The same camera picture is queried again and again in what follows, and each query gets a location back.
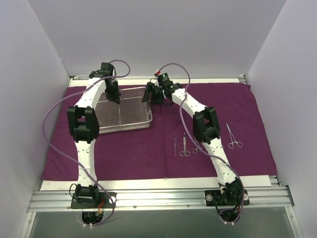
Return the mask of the wire mesh instrument tray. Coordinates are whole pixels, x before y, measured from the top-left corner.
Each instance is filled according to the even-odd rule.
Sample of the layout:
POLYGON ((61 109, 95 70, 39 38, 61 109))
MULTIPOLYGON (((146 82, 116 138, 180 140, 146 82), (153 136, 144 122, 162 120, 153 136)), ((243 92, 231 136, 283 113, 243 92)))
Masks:
POLYGON ((118 104, 106 99, 102 93, 95 112, 100 126, 100 134, 142 129, 151 125, 153 115, 150 102, 142 102, 145 87, 121 89, 121 125, 118 118, 118 104))

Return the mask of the purple cloth wrap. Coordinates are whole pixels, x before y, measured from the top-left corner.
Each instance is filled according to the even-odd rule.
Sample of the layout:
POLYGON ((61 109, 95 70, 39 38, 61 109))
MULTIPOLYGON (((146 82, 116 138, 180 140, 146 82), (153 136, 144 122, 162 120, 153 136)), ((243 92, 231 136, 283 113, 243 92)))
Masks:
MULTIPOLYGON (((53 132, 53 148, 48 151, 41 178, 53 181, 78 179, 77 151, 69 134, 66 111, 79 100, 82 87, 65 92, 53 132)), ((241 83, 191 84, 188 89, 197 101, 216 109, 220 136, 231 167, 240 176, 277 174, 256 99, 248 85, 241 83), (228 148, 231 142, 226 123, 242 148, 228 148)), ((101 134, 95 144, 95 170, 98 180, 214 177, 216 171, 203 153, 181 157, 184 130, 192 129, 191 117, 179 107, 152 106, 153 120, 145 129, 101 134), (177 138, 174 157, 173 137, 177 138)), ((186 148, 193 143, 186 136, 186 148)))

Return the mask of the thin steel tweezers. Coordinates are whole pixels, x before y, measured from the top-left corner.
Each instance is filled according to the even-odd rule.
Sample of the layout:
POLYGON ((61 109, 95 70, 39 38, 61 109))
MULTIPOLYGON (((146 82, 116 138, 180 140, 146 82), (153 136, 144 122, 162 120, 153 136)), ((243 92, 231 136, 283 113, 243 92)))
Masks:
POLYGON ((173 148, 174 148, 174 157, 176 157, 176 151, 177 151, 177 138, 173 137, 173 148))

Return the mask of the steel scissors top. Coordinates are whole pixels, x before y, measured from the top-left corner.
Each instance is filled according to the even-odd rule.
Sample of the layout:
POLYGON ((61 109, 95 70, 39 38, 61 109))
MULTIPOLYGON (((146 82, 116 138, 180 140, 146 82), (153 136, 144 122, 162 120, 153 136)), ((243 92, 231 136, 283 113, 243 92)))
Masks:
POLYGON ((179 154, 181 157, 189 157, 191 154, 186 148, 186 135, 185 134, 183 134, 182 141, 183 141, 183 149, 180 151, 179 154))

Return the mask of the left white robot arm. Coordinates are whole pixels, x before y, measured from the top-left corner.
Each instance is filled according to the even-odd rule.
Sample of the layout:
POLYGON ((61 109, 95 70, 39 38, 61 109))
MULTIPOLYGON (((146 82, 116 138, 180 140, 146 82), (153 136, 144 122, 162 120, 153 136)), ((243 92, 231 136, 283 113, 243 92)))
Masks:
POLYGON ((101 69, 89 75, 87 91, 74 106, 67 109, 69 132, 80 163, 74 199, 89 208, 96 207, 101 200, 94 165, 94 147, 100 133, 95 109, 102 94, 108 101, 120 104, 121 94, 115 76, 115 68, 111 63, 101 63, 101 69))

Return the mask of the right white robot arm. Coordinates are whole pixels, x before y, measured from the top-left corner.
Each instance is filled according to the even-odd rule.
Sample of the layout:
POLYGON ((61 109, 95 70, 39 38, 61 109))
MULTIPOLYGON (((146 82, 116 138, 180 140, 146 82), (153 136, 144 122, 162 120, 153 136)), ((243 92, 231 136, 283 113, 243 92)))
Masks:
POLYGON ((156 100, 170 99, 180 109, 181 121, 184 123, 183 112, 192 118, 194 140, 205 148, 204 153, 210 157, 217 174, 220 187, 220 199, 230 205, 237 200, 238 194, 244 194, 240 177, 230 166, 220 137, 220 125, 214 107, 201 104, 187 89, 179 83, 173 83, 167 73, 157 71, 156 82, 148 82, 142 101, 154 96, 156 100))

